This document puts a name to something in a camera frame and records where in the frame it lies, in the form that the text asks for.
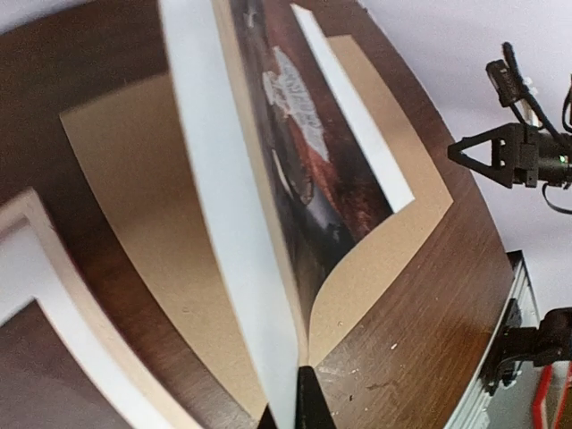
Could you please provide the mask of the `dark painting photo print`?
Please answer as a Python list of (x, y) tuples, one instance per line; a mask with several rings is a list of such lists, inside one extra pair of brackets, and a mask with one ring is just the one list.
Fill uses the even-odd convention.
[(214, 257), (277, 428), (295, 428), (334, 268), (414, 200), (314, 14), (163, 1), (174, 94)]

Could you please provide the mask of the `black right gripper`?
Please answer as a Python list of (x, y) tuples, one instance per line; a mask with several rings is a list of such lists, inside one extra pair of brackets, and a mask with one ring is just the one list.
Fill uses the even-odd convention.
[[(467, 156), (468, 149), (481, 145), (489, 147), (491, 156), (502, 156), (516, 145), (515, 168), (495, 157), (492, 164), (487, 165)], [(539, 181), (553, 187), (566, 187), (571, 182), (569, 152), (550, 133), (519, 122), (463, 137), (448, 147), (448, 158), (505, 188), (511, 188), (513, 183), (535, 188)]]

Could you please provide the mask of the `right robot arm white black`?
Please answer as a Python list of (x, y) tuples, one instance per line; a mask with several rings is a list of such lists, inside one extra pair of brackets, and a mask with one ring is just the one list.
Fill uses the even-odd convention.
[[(464, 137), (448, 147), (448, 158), (510, 189), (515, 185), (534, 188), (571, 186), (571, 137), (554, 135), (525, 123), (508, 123)], [(571, 359), (571, 309), (556, 308), (537, 327), (516, 325), (520, 320), (516, 302), (501, 319), (501, 329), (492, 341), (479, 378), (488, 394), (514, 379), (517, 365), (535, 367)]]

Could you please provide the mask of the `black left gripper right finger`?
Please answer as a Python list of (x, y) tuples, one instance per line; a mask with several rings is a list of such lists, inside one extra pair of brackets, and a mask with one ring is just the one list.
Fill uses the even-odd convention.
[(299, 368), (295, 428), (336, 428), (312, 366), (301, 366)]

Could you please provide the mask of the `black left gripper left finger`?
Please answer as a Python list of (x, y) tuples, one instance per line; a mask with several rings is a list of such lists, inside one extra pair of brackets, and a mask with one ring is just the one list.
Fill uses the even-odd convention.
[(258, 429), (277, 429), (269, 405), (266, 405), (264, 413), (260, 417)]

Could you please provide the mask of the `light wood picture frame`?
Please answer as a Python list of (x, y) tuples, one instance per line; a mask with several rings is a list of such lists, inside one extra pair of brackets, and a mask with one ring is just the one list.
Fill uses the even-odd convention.
[(133, 428), (200, 424), (156, 380), (99, 306), (34, 189), (1, 206), (1, 319), (37, 301), (75, 361)]

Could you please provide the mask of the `white mat board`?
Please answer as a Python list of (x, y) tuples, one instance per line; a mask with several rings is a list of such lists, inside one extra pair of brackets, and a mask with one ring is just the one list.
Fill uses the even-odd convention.
[(72, 303), (33, 229), (1, 239), (1, 426), (140, 428), (147, 403)]

